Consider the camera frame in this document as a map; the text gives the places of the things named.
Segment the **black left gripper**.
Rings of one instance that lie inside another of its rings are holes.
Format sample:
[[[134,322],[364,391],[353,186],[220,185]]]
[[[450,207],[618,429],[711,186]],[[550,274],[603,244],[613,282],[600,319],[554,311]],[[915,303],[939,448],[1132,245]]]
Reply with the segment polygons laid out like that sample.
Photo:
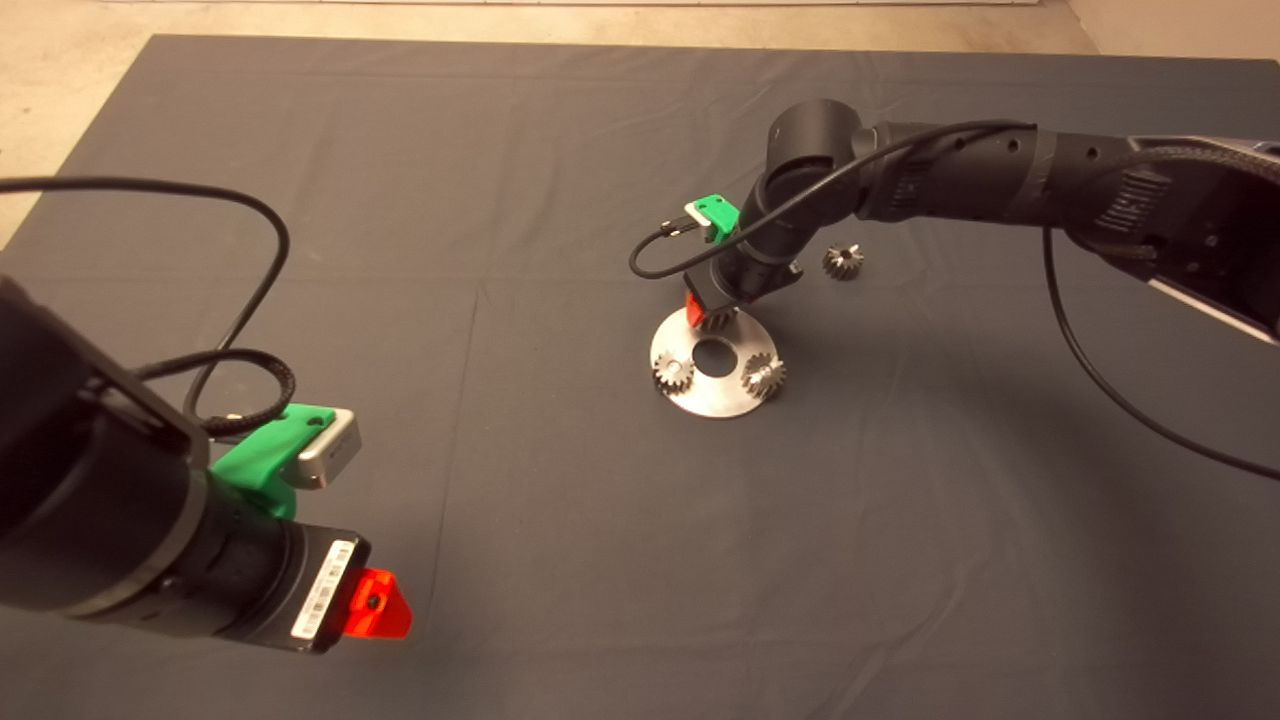
[[[274,518],[209,480],[186,492],[192,533],[160,575],[160,632],[298,653],[325,653],[344,634],[402,641],[412,610],[392,571],[367,568],[371,543],[355,530]]]

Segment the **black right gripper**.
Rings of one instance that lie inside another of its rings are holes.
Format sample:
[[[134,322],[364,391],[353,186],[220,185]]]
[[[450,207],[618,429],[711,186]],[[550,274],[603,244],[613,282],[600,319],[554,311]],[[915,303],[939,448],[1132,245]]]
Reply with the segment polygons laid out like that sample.
[[[710,247],[716,255],[690,269],[690,292],[685,295],[690,328],[701,328],[707,313],[753,304],[803,277],[796,264],[803,250],[800,234],[753,234],[741,243],[726,240]]]

